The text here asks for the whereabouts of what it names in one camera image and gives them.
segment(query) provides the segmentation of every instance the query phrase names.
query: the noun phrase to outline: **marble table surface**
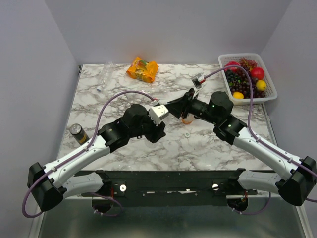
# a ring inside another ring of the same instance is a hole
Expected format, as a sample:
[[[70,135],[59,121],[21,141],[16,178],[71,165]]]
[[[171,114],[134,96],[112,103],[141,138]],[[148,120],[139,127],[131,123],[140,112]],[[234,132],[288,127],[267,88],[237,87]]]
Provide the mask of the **marble table surface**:
[[[193,87],[191,78],[198,73],[205,74],[219,68],[217,64],[160,64],[155,82],[148,84],[131,79],[126,75],[129,65],[117,64],[112,79],[104,91],[98,92],[98,74],[103,65],[88,64],[82,68],[67,129],[63,138],[59,158],[68,154],[79,144],[70,135],[69,128],[74,123],[82,125],[92,137],[98,114],[103,104],[113,95],[125,90],[140,90],[162,101],[180,97]],[[214,91],[224,91],[225,85],[220,73],[209,78],[199,94],[199,99],[209,101]],[[102,125],[121,117],[133,103],[146,107],[151,105],[148,98],[138,94],[126,94],[113,101],[101,119]],[[234,106],[232,114],[247,120],[249,106]],[[195,119],[190,125],[181,119],[169,116],[166,119],[166,136],[158,143],[151,144],[144,137],[131,139],[129,144],[106,157],[99,158],[85,170],[249,170],[269,169],[264,163],[248,152],[218,139],[213,133],[213,125]],[[262,137],[271,140],[261,105],[253,109],[251,126]]]

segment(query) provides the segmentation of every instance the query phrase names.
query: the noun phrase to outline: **metal floor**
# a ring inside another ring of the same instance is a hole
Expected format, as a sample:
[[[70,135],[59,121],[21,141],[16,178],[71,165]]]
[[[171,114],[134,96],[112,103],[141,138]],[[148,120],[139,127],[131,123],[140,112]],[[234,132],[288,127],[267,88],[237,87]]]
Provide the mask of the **metal floor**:
[[[267,198],[249,198],[247,211]],[[45,213],[40,238],[304,238],[296,208],[273,197],[243,216],[228,207],[135,207],[116,218],[95,215],[90,199],[65,199]]]

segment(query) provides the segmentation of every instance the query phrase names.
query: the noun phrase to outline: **lemon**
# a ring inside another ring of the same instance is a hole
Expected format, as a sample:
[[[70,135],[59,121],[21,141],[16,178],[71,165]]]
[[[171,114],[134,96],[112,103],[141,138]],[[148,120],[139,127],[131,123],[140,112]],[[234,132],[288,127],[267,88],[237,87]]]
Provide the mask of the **lemon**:
[[[243,99],[243,94],[242,93],[239,93],[239,92],[234,92],[233,93],[233,97],[235,99]]]
[[[259,80],[257,83],[256,83],[256,87],[259,91],[263,92],[266,90],[266,83],[263,81],[263,80]]]

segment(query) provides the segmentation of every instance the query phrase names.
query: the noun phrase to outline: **red apple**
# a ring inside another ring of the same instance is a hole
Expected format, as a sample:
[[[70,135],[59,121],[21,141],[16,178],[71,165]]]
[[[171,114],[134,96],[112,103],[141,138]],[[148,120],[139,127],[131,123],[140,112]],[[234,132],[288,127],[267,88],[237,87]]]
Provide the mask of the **red apple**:
[[[230,65],[237,65],[237,66],[240,66],[240,64],[239,64],[239,63],[234,62],[234,61],[231,61],[231,62],[229,62],[228,64],[226,64],[226,65],[225,65],[225,67],[226,67],[226,66],[230,66]],[[234,73],[235,73],[235,72],[237,71],[237,69],[238,69],[238,68],[236,68],[236,67],[234,67],[234,68],[226,68],[224,71],[226,72],[228,69],[229,69],[229,70],[231,70],[232,72],[234,72]]]
[[[251,77],[257,78],[258,80],[262,80],[264,78],[264,71],[260,67],[253,68],[251,70]]]

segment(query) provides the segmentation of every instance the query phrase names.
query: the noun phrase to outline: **grapes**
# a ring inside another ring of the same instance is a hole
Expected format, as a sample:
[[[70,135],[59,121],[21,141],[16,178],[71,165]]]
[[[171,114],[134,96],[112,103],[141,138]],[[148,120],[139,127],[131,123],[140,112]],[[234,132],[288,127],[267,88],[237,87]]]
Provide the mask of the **grapes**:
[[[257,67],[258,64],[254,60],[247,60],[245,57],[239,59],[240,65],[247,71],[248,75],[251,78],[250,71]],[[258,81],[257,78],[251,78],[251,85],[248,81],[248,78],[243,70],[238,68],[235,72],[232,72],[228,69],[225,72],[227,82],[229,84],[229,89],[231,94],[234,92],[240,92],[243,94],[244,98],[250,98],[250,90],[253,92],[253,98],[264,98],[265,93],[258,91],[256,87],[256,83]]]

